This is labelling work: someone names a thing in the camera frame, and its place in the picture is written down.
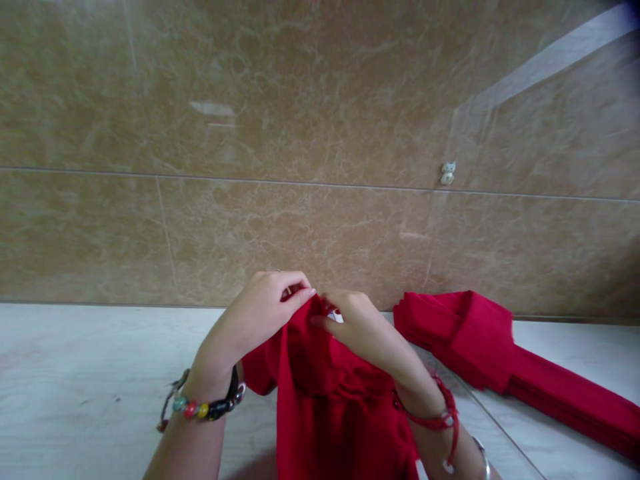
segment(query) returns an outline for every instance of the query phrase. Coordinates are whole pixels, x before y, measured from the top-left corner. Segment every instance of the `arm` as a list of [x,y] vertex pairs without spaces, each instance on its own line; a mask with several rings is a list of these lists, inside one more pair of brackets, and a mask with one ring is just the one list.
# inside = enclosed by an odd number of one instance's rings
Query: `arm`
[[[445,399],[422,361],[408,342],[378,312],[369,298],[360,292],[330,291],[323,299],[338,309],[344,323],[328,317],[312,321],[326,329],[352,352],[392,376],[406,410],[418,418],[439,417],[446,411]],[[430,479],[480,480],[484,478],[484,460],[470,434],[460,426],[460,437],[453,458],[454,474],[443,467],[453,442],[453,429],[428,430],[409,422],[420,459]],[[492,468],[492,480],[500,476]]]
[[[302,272],[256,273],[202,342],[182,395],[199,402],[224,398],[233,366],[314,295]],[[225,419],[187,420],[174,413],[144,479],[216,480]]]

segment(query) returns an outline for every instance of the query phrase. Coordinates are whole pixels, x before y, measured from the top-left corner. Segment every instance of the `bracelet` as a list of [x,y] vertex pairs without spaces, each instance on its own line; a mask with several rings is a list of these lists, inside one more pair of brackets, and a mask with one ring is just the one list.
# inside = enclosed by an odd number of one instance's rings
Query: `bracelet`
[[245,396],[247,386],[244,382],[238,380],[238,370],[236,366],[233,366],[231,372],[231,384],[229,385],[229,391],[227,396],[222,400],[216,400],[210,403],[198,403],[196,401],[189,401],[184,395],[178,395],[178,392],[182,386],[184,386],[189,376],[189,369],[186,369],[182,374],[180,380],[176,380],[171,384],[171,391],[165,399],[165,404],[160,414],[160,422],[156,426],[159,432],[164,432],[169,420],[165,419],[167,406],[169,400],[173,397],[173,404],[171,409],[174,412],[181,412],[186,419],[198,418],[200,420],[215,421],[222,417],[224,414],[232,411],[236,405],[242,402]]
[[442,416],[434,419],[422,419],[413,416],[408,412],[405,406],[402,404],[400,397],[398,396],[398,392],[393,389],[393,406],[396,410],[404,413],[408,418],[418,425],[428,428],[429,430],[446,430],[448,428],[453,428],[453,443],[451,444],[451,452],[446,460],[443,462],[444,469],[449,473],[453,474],[453,456],[455,454],[455,450],[458,446],[458,436],[460,435],[460,421],[458,420],[458,410],[455,408],[455,399],[453,398],[453,394],[448,388],[445,387],[445,384],[440,380],[436,374],[432,375],[433,379],[438,385],[440,392],[445,398],[445,404],[447,406],[447,411],[442,414]]
[[482,453],[482,459],[485,461],[484,476],[482,477],[482,480],[491,480],[491,464],[489,463],[489,459],[487,458],[487,452],[485,452],[485,448],[482,446],[482,443],[480,443],[480,440],[473,436],[471,438],[480,449],[480,453]]

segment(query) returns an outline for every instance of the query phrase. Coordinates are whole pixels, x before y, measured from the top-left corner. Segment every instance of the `marble wall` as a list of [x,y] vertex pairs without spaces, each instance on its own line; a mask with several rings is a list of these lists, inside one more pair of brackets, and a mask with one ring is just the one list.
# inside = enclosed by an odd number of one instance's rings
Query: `marble wall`
[[599,1],[3,2],[0,299],[301,269],[638,317],[639,42]]

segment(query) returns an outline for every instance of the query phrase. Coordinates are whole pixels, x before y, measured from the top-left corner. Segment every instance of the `folded red fabric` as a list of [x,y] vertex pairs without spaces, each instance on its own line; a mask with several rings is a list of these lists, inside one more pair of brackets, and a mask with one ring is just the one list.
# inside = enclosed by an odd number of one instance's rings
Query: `folded red fabric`
[[640,408],[513,342],[513,316],[472,291],[406,293],[393,309],[397,330],[478,389],[512,395],[637,460]]
[[393,382],[324,330],[314,297],[274,337],[243,358],[247,386],[278,386],[280,480],[417,480],[407,418],[393,408]]

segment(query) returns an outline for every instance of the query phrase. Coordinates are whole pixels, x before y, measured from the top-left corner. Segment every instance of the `beaded bracelet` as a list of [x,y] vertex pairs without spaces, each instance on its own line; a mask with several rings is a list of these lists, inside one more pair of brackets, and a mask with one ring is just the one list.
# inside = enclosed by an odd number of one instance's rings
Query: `beaded bracelet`
[[200,420],[215,421],[224,414],[232,411],[236,405],[242,402],[247,390],[247,386],[244,382],[238,382],[238,371],[234,366],[231,372],[231,384],[229,385],[229,391],[224,399],[210,403],[189,401],[189,399],[184,395],[179,395],[179,391],[182,386],[184,386],[188,376],[189,369],[186,369],[180,380],[176,380],[171,384],[171,391],[167,395],[164,407],[162,408],[162,414],[160,415],[160,423],[156,426],[159,432],[164,432],[167,428],[167,424],[169,423],[169,420],[165,419],[165,413],[171,397],[173,397],[171,409],[174,412],[182,412],[186,419],[192,419],[195,417]]

